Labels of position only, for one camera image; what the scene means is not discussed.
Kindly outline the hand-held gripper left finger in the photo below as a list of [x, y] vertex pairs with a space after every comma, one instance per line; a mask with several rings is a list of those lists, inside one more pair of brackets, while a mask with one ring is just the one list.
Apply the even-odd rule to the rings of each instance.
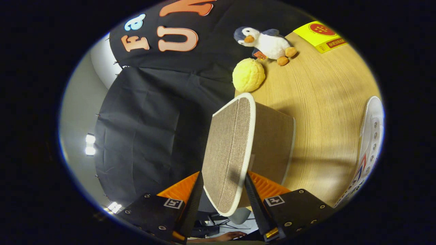
[[164, 244], [186, 244], [203, 190], [198, 171], [159, 194], [145, 193], [118, 213], [118, 218]]

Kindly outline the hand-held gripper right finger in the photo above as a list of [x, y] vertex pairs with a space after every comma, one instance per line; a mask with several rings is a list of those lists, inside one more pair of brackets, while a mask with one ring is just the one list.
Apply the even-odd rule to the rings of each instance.
[[291, 191], [252, 171], [247, 172], [245, 189], [258, 230], [268, 243], [293, 239], [336, 211], [305, 189]]

